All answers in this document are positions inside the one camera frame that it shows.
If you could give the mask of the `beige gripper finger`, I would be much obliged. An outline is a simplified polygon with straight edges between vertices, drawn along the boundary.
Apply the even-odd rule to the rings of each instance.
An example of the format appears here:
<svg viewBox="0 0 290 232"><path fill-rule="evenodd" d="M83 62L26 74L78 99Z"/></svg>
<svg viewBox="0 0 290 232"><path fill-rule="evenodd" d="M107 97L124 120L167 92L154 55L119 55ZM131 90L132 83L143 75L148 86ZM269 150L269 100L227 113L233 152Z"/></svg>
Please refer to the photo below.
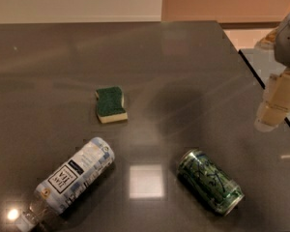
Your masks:
<svg viewBox="0 0 290 232"><path fill-rule="evenodd" d="M271 74L263 93L254 126L262 132L277 128L290 113L290 69Z"/></svg>
<svg viewBox="0 0 290 232"><path fill-rule="evenodd" d="M277 34L277 29L273 29L271 32L269 32L265 37L263 37L261 40L259 40L255 44L255 48L261 48L265 50L272 50L275 45L276 41L276 34Z"/></svg>

